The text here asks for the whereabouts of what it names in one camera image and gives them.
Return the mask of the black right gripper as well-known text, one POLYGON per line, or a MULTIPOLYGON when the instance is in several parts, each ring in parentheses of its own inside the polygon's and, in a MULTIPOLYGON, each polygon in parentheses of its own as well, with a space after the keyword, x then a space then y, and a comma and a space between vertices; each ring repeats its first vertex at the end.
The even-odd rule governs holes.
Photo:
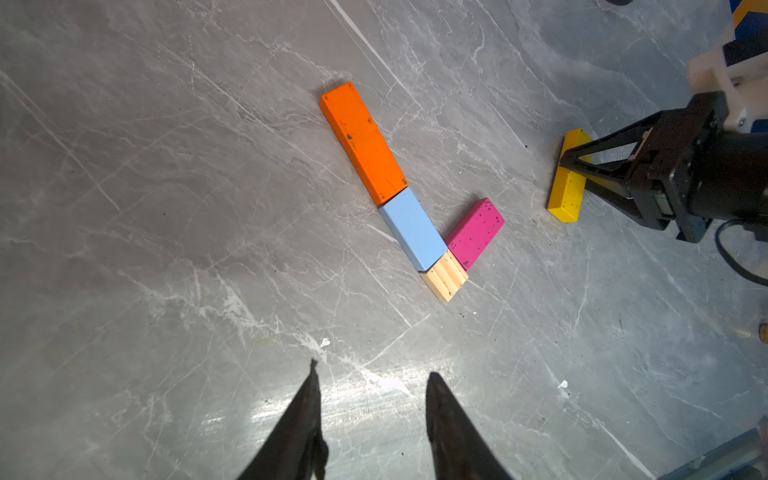
POLYGON ((584 157, 640 147, 630 198, 589 179, 585 189, 640 226, 664 231, 675 223, 682 241, 700 242, 714 220, 741 220, 765 242, 767 122, 760 120, 756 132, 728 132, 727 114, 724 93, 696 94, 683 109, 654 113, 566 150, 559 166, 585 177, 627 177, 635 163, 629 157, 600 164, 584 157))

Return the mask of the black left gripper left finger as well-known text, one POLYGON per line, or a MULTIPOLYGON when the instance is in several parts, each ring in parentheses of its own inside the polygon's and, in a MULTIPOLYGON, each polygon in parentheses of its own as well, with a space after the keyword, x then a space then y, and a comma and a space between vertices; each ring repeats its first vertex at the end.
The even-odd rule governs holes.
POLYGON ((322 435, 317 361, 266 441, 238 479, 324 479, 329 448, 322 435))

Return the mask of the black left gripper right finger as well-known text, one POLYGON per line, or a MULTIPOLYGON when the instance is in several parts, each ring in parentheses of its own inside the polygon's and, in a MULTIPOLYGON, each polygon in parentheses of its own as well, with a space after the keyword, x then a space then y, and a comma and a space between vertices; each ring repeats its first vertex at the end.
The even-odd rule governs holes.
POLYGON ((512 479, 437 372, 426 387, 426 431, 436 479, 512 479))

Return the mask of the yellow building block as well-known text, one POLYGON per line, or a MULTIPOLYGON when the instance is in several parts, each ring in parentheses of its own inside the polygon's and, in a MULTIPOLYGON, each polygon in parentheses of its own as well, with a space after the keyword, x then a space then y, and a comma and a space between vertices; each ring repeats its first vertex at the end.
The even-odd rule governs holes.
MULTIPOLYGON (((563 157, 569 149, 591 141, 591 137, 583 129, 569 131, 564 137, 560 157, 563 157)), ((577 222, 584 200, 585 187, 584 176, 558 166, 548 200, 548 212, 562 223, 577 222)))

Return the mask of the pink building block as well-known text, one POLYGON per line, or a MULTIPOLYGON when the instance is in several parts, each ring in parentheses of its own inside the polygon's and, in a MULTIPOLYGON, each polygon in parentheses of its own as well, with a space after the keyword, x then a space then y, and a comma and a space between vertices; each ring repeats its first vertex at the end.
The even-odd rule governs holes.
POLYGON ((488 199, 480 199, 463 215, 445 238, 445 243, 466 272, 505 225, 505 219, 488 199))

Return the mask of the small wooden building block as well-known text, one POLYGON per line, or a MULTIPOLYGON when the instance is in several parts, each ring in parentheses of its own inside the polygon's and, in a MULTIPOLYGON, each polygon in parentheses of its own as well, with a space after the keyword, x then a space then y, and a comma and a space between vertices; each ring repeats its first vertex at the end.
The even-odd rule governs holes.
POLYGON ((468 273, 450 250, 419 275, 433 294, 444 302, 450 302, 469 279, 468 273))

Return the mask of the blue building block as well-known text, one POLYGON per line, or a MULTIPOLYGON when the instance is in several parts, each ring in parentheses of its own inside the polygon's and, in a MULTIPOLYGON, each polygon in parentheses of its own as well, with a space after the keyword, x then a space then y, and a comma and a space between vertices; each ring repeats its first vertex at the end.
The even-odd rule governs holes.
POLYGON ((378 209, 418 272, 428 271, 448 250, 410 187, 378 209))

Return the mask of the orange building block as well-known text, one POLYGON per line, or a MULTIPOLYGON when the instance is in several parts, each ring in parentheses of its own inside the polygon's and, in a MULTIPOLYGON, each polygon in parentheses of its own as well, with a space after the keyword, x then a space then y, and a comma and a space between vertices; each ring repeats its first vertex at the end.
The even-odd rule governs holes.
POLYGON ((319 105, 377 207, 409 186, 352 82, 323 94, 319 105))

